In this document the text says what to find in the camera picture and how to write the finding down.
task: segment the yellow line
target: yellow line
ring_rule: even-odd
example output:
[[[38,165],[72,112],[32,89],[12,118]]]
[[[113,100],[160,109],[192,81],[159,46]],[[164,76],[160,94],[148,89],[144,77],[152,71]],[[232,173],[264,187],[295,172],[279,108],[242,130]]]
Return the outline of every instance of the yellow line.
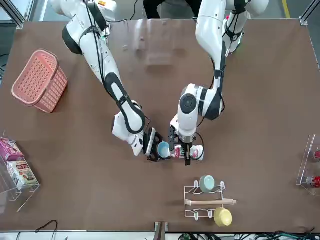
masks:
[[[282,0],[282,5],[283,5],[283,10],[284,10],[284,15],[287,19],[290,18],[290,12],[287,4],[287,0]]]

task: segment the plastic basket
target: plastic basket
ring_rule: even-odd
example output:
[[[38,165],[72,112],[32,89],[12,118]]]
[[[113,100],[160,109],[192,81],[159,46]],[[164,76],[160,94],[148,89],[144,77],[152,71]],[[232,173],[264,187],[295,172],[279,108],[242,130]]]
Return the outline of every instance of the plastic basket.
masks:
[[[12,86],[12,95],[27,106],[51,113],[68,80],[59,66],[58,58],[45,51],[35,51]]]

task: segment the snack box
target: snack box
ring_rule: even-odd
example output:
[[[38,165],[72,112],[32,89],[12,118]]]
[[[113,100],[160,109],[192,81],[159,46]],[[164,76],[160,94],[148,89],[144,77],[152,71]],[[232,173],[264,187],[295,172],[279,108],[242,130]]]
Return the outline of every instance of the snack box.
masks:
[[[24,159],[24,155],[16,142],[4,137],[0,137],[0,155],[7,162]]]
[[[38,183],[26,160],[8,161],[6,166],[10,177],[19,190],[25,185]]]

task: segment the cup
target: cup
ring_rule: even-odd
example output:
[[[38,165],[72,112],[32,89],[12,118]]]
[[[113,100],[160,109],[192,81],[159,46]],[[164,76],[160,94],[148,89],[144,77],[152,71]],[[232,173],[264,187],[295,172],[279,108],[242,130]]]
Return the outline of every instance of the cup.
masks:
[[[214,222],[219,227],[227,227],[232,223],[232,214],[228,209],[217,207],[213,214]]]
[[[166,159],[170,156],[169,143],[162,141],[157,147],[158,154],[161,158]]]
[[[212,191],[212,189],[214,189],[215,180],[210,175],[202,176],[199,181],[199,186],[202,192],[208,194]]]

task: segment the person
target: person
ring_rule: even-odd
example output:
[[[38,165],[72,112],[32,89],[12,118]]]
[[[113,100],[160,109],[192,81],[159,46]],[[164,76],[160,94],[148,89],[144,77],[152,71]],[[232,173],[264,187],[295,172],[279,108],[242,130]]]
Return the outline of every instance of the person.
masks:
[[[159,19],[159,13],[157,7],[162,4],[165,0],[143,0],[143,5],[145,13],[148,19]],[[201,1],[202,0],[185,0],[187,4],[192,9],[192,12],[195,17],[198,17]]]

